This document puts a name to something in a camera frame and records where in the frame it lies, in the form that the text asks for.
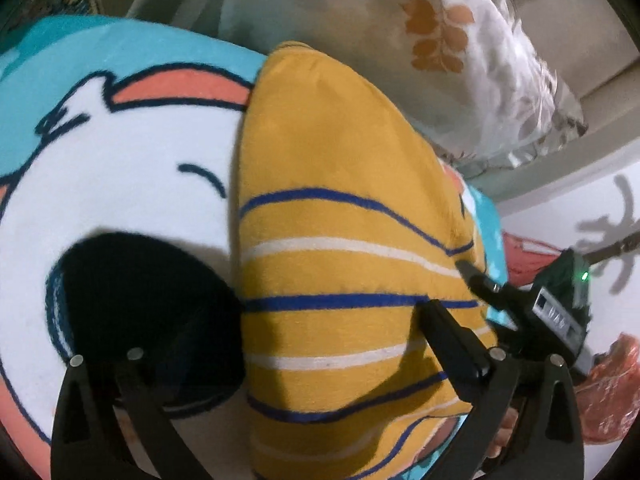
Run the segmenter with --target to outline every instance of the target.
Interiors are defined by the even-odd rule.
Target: white stripe
[[[421,412],[408,413],[407,415],[402,415],[397,418],[393,418],[392,420],[383,422],[382,424],[377,425],[375,428],[372,428],[372,430],[367,431],[367,433],[365,433],[362,437],[360,437],[356,442],[354,442],[350,446],[347,446],[341,449],[340,451],[332,451],[329,453],[323,453],[323,454],[317,454],[317,455],[287,453],[284,451],[280,451],[279,449],[275,449],[274,447],[268,446],[263,442],[260,442],[254,434],[251,435],[251,444],[255,450],[265,455],[274,457],[278,460],[284,460],[286,462],[329,462],[331,460],[343,460],[366,448],[367,445],[377,435],[382,433],[384,428],[386,428],[389,424],[400,422],[401,420],[406,420],[408,418],[417,420],[418,418],[421,418],[422,416],[427,416],[430,413],[435,412],[436,410],[442,410],[444,408],[448,408],[449,406],[453,406],[457,402],[460,402],[460,399],[455,397],[454,399],[451,399],[448,402],[444,402],[443,404],[439,404],[437,406],[432,406],[431,408],[422,410]]]
[[[480,337],[490,332],[488,326],[483,326],[474,333]],[[305,372],[311,370],[342,370],[355,366],[364,366],[387,359],[400,357],[406,352],[413,352],[426,348],[426,341],[423,338],[415,339],[407,343],[402,343],[375,350],[367,350],[356,354],[318,356],[318,357],[279,357],[265,354],[244,354],[247,362],[266,368],[267,370],[288,370],[290,372]]]
[[[240,261],[242,264],[245,264],[251,260],[255,260],[256,258],[269,256],[270,254],[297,251],[349,251],[351,253],[373,254],[374,256],[382,256],[383,258],[392,258],[394,260],[411,262],[412,264],[420,265],[424,269],[437,272],[443,276],[452,276],[454,278],[460,277],[460,273],[457,269],[447,269],[447,267],[434,264],[410,251],[372,244],[362,240],[325,236],[281,238],[280,240],[263,242],[244,251],[240,257]]]

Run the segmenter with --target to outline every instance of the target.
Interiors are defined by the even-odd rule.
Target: white wall
[[[630,188],[631,202],[637,211],[632,218],[623,218],[625,203],[619,186],[624,181]],[[544,240],[561,248],[580,241],[613,241],[640,228],[640,162],[614,173],[601,176],[547,202],[533,205],[516,213],[506,214],[502,224],[508,232]],[[608,224],[606,234],[585,232],[583,222],[599,220]],[[596,352],[604,352],[620,332],[640,335],[640,266],[633,268],[626,286],[612,294],[611,287],[620,276],[623,263],[611,260],[601,276],[591,279],[591,309],[593,321],[587,342]],[[617,445],[586,447],[586,478],[591,479],[602,468]]]

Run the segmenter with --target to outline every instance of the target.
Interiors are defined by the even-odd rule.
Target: red object
[[[532,238],[520,238],[507,232],[502,232],[502,241],[509,282],[515,286],[529,285],[536,274],[562,252],[553,245]]]
[[[620,334],[606,357],[575,389],[585,444],[625,437],[640,411],[640,342]]]

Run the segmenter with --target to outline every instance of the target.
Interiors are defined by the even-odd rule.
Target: blue stripe
[[[291,310],[329,310],[340,308],[366,308],[373,306],[414,306],[418,301],[429,301],[428,296],[404,294],[318,294],[309,296],[272,296],[244,302],[246,312],[285,312]],[[475,300],[440,300],[446,308],[474,308]]]
[[[354,413],[372,408],[373,406],[380,406],[381,404],[393,402],[394,400],[405,399],[417,392],[430,388],[434,384],[442,382],[446,378],[447,375],[444,372],[438,372],[431,377],[427,377],[426,379],[411,384],[401,390],[389,392],[388,394],[374,397],[373,399],[367,399],[363,402],[352,404],[332,412],[293,412],[290,410],[281,410],[279,408],[269,406],[264,402],[260,402],[260,400],[255,399],[253,396],[248,397],[248,402],[249,406],[251,406],[256,412],[279,422],[289,422],[293,424],[329,424],[331,422],[343,420]]]
[[[402,446],[404,446],[404,443],[407,441],[407,439],[409,438],[409,436],[413,433],[413,431],[415,430],[415,428],[418,427],[418,425],[423,422],[424,420],[426,420],[427,418],[429,418],[429,415],[427,416],[423,416],[421,418],[419,418],[418,420],[416,420],[415,422],[412,422],[403,432],[402,435],[400,435],[400,438],[398,439],[398,442],[396,442],[396,445],[393,446],[393,448],[391,449],[391,451],[389,452],[389,454],[382,459],[380,462],[378,462],[375,466],[370,467],[367,470],[364,470],[362,473],[358,473],[357,475],[354,476],[349,476],[347,478],[345,478],[344,480],[362,480],[363,478],[376,473],[377,471],[381,470],[384,466],[386,466],[387,464],[389,464],[389,462],[391,462],[397,455],[398,453],[400,453]],[[264,476],[260,475],[259,473],[254,471],[254,475],[256,480],[267,480]]]
[[[447,256],[464,253],[474,246],[474,242],[473,240],[471,240],[468,244],[463,245],[462,247],[447,249],[441,242],[436,240],[436,238],[429,236],[420,228],[409,222],[406,218],[392,211],[384,204],[381,204],[380,202],[377,202],[376,200],[372,200],[370,198],[363,198],[351,193],[344,193],[333,189],[325,189],[323,187],[303,187],[300,189],[287,189],[283,191],[275,191],[273,193],[254,196],[240,208],[240,219],[244,218],[244,216],[249,211],[256,209],[257,207],[260,207],[262,205],[279,202],[292,202],[293,200],[329,200],[330,202],[347,203],[356,205],[364,209],[384,213],[404,227],[411,229],[411,231],[416,233],[424,240],[427,240],[431,245],[442,249],[447,254]]]

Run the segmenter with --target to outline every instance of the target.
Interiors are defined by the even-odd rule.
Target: wall
[[[583,249],[609,244],[640,228],[640,162],[586,181],[550,200],[519,212],[502,209],[505,230],[544,240],[559,247]],[[604,352],[620,332],[640,336],[640,267],[634,256],[611,260],[591,278],[593,321],[588,344]],[[606,463],[617,445],[587,446],[586,478],[591,479]]]

